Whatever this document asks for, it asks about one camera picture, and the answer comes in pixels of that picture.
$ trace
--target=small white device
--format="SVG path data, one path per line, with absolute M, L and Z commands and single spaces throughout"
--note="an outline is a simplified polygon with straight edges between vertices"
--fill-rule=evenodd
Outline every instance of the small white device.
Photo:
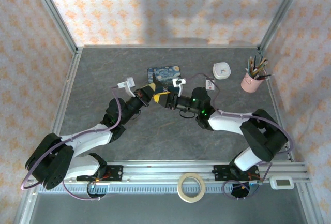
M 272 176 L 269 178 L 272 189 L 293 189 L 294 183 L 290 176 Z
M 215 85 L 209 79 L 206 79 L 206 90 L 208 91 L 215 90 Z
M 226 79 L 230 76 L 230 66 L 226 62 L 216 63 L 213 66 L 213 74 L 217 79 Z

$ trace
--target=floral wallpaper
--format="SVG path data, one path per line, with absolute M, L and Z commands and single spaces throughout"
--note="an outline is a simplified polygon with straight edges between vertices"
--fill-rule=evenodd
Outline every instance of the floral wallpaper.
M 279 109 L 331 223 L 331 0 L 294 0 L 265 53 Z
M 72 54 L 41 0 L 0 0 L 0 216 L 12 223 L 24 165 L 50 132 Z
M 54 0 L 78 46 L 258 45 L 282 0 Z

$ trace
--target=masking tape roll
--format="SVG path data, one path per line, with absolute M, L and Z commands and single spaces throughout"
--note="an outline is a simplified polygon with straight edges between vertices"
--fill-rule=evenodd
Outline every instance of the masking tape roll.
M 183 192 L 183 188 L 182 188 L 183 182 L 187 178 L 194 179 L 199 184 L 199 186 L 200 186 L 200 191 L 199 191 L 199 193 L 195 197 L 188 197 Z M 181 176 L 180 179 L 179 179 L 179 181 L 178 181 L 177 192 L 178 192 L 179 197 L 183 201 L 188 202 L 188 203 L 193 203 L 193 202 L 199 201 L 203 197 L 203 195 L 206 192 L 206 186 L 205 186 L 205 183 L 204 183 L 203 179 L 199 175 L 197 175 L 195 173 L 186 173 L 183 176 Z

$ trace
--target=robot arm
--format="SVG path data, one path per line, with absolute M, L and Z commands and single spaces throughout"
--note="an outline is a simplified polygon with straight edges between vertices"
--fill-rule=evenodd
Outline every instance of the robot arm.
M 182 79 L 174 81 L 174 84 L 181 87 Z M 196 121 L 199 126 L 207 130 L 225 130 L 243 135 L 249 148 L 239 153 L 230 162 L 230 171 L 234 178 L 245 174 L 252 166 L 261 161 L 271 161 L 279 150 L 286 144 L 287 139 L 277 128 L 263 121 L 253 118 L 238 118 L 238 114 L 220 114 L 211 106 L 210 97 L 205 88 L 195 88 L 191 97 L 182 96 L 182 91 L 164 92 L 154 95 L 155 84 L 149 84 L 136 90 L 127 102 L 118 99 L 121 107 L 121 120 L 112 130 L 108 130 L 118 120 L 118 106 L 115 99 L 112 99 L 106 110 L 106 114 L 100 124 L 86 131 L 80 137 L 74 138 L 56 148 L 48 154 L 45 159 L 36 167 L 32 175 L 42 183 L 46 189 L 56 187 L 63 179 L 75 178 L 81 175 L 93 176 L 95 179 L 102 178 L 106 173 L 107 163 L 97 154 L 89 154 L 84 157 L 77 157 L 79 154 L 99 145 L 105 145 L 117 140 L 125 131 L 126 124 L 135 114 L 139 113 L 142 106 L 148 106 L 154 96 L 155 102 L 165 108 L 172 110 L 179 109 L 184 112 L 191 112 L 197 115 Z M 247 115 L 255 115 L 274 120 L 264 111 L 257 110 Z M 59 137 L 54 133 L 47 135 L 34 153 L 27 161 L 25 167 L 30 170 L 49 148 L 61 141 L 77 136 L 77 134 Z
M 32 175 L 38 182 L 42 183 L 45 189 L 52 189 L 63 179 L 80 175 L 95 175 L 96 178 L 102 177 L 106 173 L 107 163 L 101 157 L 97 154 L 89 154 L 84 157 L 77 156 L 93 147 L 106 145 L 117 140 L 125 131 L 124 124 L 137 114 L 142 106 L 148 106 L 154 92 L 155 85 L 152 83 L 134 91 L 134 96 L 127 102 L 119 98 L 121 120 L 114 129 L 109 130 L 108 128 L 113 126 L 118 120 L 118 105 L 115 99 L 111 100 L 100 124 L 80 132 L 81 136 L 54 149 L 41 161 Z M 30 156 L 25 164 L 25 168 L 30 170 L 49 148 L 62 141 L 76 137 L 77 134 L 62 137 L 54 133 L 47 135 Z
M 174 80 L 174 86 L 181 87 L 182 83 L 182 79 Z M 266 111 L 259 109 L 247 114 L 218 112 L 212 107 L 207 90 L 202 87 L 195 88 L 191 97 L 178 97 L 176 92 L 167 92 L 154 96 L 154 100 L 165 108 L 196 114 L 195 120 L 203 129 L 224 130 L 243 135 L 249 148 L 239 153 L 230 163 L 231 173 L 235 177 L 244 174 L 261 161 L 270 162 L 288 141 L 275 126 L 255 118 L 240 117 L 243 115 L 261 117 L 274 123 L 275 120 Z

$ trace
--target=yellow object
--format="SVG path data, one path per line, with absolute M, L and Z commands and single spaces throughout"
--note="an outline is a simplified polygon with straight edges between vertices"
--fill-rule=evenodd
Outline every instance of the yellow object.
M 154 101 L 157 102 L 157 103 L 159 103 L 160 95 L 165 95 L 165 94 L 169 94 L 169 93 L 170 93 L 170 91 L 155 94 L 155 95 L 153 96 Z
M 155 83 L 150 83 L 149 86 L 155 91 Z

